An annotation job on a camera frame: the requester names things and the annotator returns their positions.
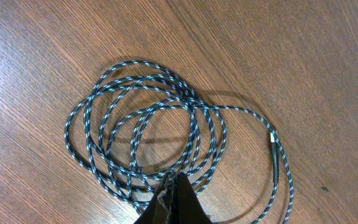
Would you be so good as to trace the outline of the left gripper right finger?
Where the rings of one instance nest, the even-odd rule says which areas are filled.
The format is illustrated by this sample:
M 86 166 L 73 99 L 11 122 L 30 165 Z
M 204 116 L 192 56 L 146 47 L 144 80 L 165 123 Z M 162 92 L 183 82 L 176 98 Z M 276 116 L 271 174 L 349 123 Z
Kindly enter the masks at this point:
M 177 176 L 174 203 L 172 205 L 172 223 L 212 224 L 198 201 L 187 175 L 184 173 L 180 173 Z

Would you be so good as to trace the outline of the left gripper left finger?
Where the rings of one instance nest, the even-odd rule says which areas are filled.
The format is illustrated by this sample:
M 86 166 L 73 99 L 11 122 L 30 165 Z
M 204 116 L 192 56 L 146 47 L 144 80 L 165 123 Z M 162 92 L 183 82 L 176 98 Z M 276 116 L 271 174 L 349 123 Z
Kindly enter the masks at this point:
M 171 223 L 172 204 L 175 198 L 176 173 L 165 174 L 149 205 L 134 224 Z

